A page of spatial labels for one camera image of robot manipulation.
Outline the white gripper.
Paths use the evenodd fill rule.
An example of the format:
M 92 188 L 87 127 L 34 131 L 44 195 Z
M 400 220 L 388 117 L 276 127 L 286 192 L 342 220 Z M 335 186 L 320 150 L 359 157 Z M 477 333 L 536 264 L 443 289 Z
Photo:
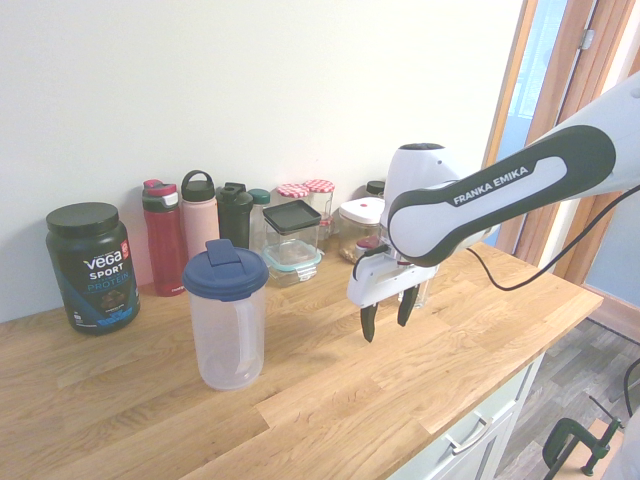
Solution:
M 421 267 L 399 262 L 387 253 L 363 255 L 353 268 L 347 287 L 347 297 L 360 310 L 365 340 L 371 343 L 375 335 L 378 302 L 399 294 L 401 301 L 397 323 L 404 327 L 415 307 L 423 306 L 421 283 L 433 278 L 439 266 Z

